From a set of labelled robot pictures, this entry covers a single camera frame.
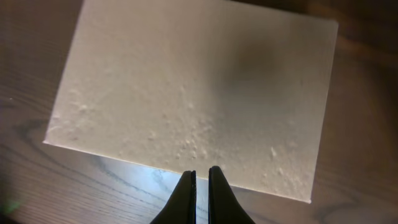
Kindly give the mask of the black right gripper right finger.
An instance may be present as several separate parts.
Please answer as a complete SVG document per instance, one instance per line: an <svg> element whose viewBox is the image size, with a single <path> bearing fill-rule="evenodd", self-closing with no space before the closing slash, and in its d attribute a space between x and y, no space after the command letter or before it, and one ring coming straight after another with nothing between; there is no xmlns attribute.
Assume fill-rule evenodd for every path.
<svg viewBox="0 0 398 224"><path fill-rule="evenodd" d="M209 169L208 180L209 224L254 224L237 201L220 167Z"/></svg>

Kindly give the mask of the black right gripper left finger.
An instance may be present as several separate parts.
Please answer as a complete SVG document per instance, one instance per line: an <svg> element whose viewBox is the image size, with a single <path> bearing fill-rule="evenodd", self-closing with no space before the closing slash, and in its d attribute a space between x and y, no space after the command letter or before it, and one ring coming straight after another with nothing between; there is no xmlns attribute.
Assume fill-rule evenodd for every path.
<svg viewBox="0 0 398 224"><path fill-rule="evenodd" d="M196 224L196 172L185 171L164 208L150 224Z"/></svg>

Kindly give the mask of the brown cardboard box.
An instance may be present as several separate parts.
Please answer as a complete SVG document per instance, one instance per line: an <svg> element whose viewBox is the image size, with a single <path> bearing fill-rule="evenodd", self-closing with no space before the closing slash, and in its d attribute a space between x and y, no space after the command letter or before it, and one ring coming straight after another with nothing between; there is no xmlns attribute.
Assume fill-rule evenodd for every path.
<svg viewBox="0 0 398 224"><path fill-rule="evenodd" d="M337 33L235 1L84 1L44 141L310 202Z"/></svg>

